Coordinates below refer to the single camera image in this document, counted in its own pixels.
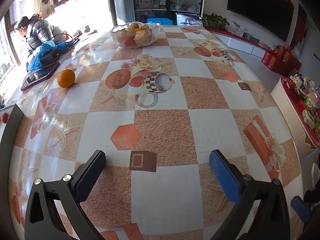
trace black cable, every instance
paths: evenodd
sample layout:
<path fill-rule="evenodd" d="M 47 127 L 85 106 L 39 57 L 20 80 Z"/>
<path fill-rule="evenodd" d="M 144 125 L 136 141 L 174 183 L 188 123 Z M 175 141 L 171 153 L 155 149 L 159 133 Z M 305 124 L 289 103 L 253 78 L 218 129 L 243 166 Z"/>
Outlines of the black cable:
<path fill-rule="evenodd" d="M 71 35 L 69 35 L 68 33 L 59 33 L 57 35 L 54 35 L 50 40 L 52 40 L 55 36 L 58 36 L 58 35 L 68 35 L 71 37 L 72 41 L 74 40 L 74 38 Z"/>

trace white bag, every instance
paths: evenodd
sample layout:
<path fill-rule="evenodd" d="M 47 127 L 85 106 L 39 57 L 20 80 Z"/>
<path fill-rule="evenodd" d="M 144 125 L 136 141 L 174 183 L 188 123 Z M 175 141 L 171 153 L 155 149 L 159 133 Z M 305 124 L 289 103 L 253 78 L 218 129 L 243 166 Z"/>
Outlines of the white bag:
<path fill-rule="evenodd" d="M 202 18 L 195 14 L 176 13 L 177 25 L 203 27 Z"/>

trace white wall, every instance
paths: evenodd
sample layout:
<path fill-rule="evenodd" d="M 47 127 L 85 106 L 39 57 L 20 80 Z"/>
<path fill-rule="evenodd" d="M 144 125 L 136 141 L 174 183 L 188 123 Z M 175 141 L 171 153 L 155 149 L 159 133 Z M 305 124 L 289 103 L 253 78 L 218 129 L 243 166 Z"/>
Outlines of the white wall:
<path fill-rule="evenodd" d="M 294 11 L 293 11 L 290 32 L 286 41 L 287 44 L 290 44 L 291 42 L 295 25 L 297 22 L 298 8 L 299 8 L 298 0 L 291 0 L 291 1 L 294 4 Z M 228 22 L 230 23 L 230 27 L 227 26 L 227 28 L 230 31 L 234 30 L 235 25 L 232 21 L 235 21 L 244 29 L 249 30 L 249 33 L 251 35 L 257 37 L 258 39 L 260 39 L 261 42 L 267 44 L 270 47 L 273 47 L 277 44 L 281 44 L 281 45 L 284 44 L 284 41 L 282 41 L 279 37 L 277 37 L 275 34 L 267 30 L 266 28 L 262 27 L 261 25 L 257 24 L 256 22 L 249 20 L 248 18 L 241 16 L 237 13 L 228 11 L 227 4 L 228 4 L 228 0 L 204 0 L 203 12 L 205 14 L 212 14 L 214 12 L 218 15 L 226 17 Z"/>
<path fill-rule="evenodd" d="M 300 71 L 303 77 L 309 76 L 318 86 L 320 85 L 320 60 L 317 60 L 313 54 L 320 57 L 320 32 L 309 24 L 307 24 L 307 29 L 307 36 L 301 52 Z"/>

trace potted plant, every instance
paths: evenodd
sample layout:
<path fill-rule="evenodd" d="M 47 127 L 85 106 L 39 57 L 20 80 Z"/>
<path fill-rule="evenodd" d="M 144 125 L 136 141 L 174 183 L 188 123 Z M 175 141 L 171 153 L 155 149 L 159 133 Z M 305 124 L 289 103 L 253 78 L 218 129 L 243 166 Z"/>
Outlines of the potted plant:
<path fill-rule="evenodd" d="M 210 26 L 220 30 L 225 30 L 226 24 L 230 26 L 230 24 L 227 21 L 227 18 L 223 18 L 221 15 L 217 15 L 215 13 L 212 13 L 211 15 L 203 14 L 203 18 L 204 18 L 204 24 L 206 26 Z"/>

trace glass fruit bowl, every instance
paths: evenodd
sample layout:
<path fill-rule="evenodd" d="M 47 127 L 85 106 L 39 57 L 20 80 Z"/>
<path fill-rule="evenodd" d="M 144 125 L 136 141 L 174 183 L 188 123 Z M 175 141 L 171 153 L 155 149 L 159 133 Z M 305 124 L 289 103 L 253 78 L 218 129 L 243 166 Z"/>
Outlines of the glass fruit bowl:
<path fill-rule="evenodd" d="M 155 42 L 160 32 L 160 23 L 132 22 L 118 25 L 110 31 L 115 44 L 126 49 L 135 49 Z"/>

